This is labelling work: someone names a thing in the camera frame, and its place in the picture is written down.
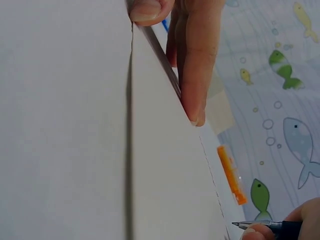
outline hand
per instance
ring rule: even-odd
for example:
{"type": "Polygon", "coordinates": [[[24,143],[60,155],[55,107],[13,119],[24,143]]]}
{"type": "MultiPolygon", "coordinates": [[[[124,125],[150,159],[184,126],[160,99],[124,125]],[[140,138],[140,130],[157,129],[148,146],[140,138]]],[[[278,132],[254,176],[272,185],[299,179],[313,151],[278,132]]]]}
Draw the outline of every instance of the hand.
{"type": "MultiPolygon", "coordinates": [[[[298,240],[320,239],[320,197],[306,201],[285,221],[302,222],[298,240]]],[[[243,232],[242,240],[275,240],[275,237],[268,227],[256,224],[243,232]]]]}
{"type": "Polygon", "coordinates": [[[141,26],[171,12],[166,56],[178,68],[181,102],[192,124],[202,126],[220,38],[225,0],[134,0],[130,18],[141,26]]]}

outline pen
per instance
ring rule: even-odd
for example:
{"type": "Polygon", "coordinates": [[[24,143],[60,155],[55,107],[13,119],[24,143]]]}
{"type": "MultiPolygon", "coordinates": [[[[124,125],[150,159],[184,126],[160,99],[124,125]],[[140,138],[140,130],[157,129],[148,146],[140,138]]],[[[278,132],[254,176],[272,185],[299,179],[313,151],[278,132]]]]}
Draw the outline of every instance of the pen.
{"type": "Polygon", "coordinates": [[[233,225],[246,230],[250,224],[262,224],[271,229],[278,240],[298,240],[302,222],[296,221],[238,221],[232,222],[233,225]]]}

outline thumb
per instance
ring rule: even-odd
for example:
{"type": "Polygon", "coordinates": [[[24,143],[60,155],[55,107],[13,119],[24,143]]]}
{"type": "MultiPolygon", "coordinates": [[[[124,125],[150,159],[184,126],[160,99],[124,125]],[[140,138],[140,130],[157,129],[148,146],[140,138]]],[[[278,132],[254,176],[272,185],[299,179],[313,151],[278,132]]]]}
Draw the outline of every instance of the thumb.
{"type": "Polygon", "coordinates": [[[243,232],[240,240],[275,240],[275,236],[267,226],[252,224],[243,232]]]}
{"type": "Polygon", "coordinates": [[[175,0],[134,0],[130,19],[141,26],[151,26],[164,20],[174,6],[175,0]]]}

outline beige paper scrap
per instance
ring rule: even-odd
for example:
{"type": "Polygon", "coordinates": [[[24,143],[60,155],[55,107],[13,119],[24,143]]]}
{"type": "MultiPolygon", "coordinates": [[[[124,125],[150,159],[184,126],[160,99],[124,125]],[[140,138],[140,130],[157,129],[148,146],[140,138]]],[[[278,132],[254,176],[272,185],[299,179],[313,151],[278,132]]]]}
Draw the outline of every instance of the beige paper scrap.
{"type": "Polygon", "coordinates": [[[235,118],[224,85],[216,70],[212,74],[206,101],[206,119],[216,135],[234,126],[235,118]]]}

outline green fish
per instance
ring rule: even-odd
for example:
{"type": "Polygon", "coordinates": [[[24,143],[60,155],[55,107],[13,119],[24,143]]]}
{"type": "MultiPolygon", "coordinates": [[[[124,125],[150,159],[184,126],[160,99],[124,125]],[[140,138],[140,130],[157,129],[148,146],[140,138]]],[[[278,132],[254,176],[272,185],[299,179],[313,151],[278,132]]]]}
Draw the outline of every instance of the green fish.
{"type": "Polygon", "coordinates": [[[254,220],[272,220],[270,213],[267,211],[269,204],[269,190],[261,181],[254,179],[251,185],[251,200],[256,209],[259,210],[259,214],[255,217],[254,220]]]}
{"type": "Polygon", "coordinates": [[[304,83],[300,79],[291,78],[292,67],[280,51],[274,50],[272,52],[269,57],[269,65],[276,74],[284,78],[283,89],[301,89],[304,87],[304,83]]]}

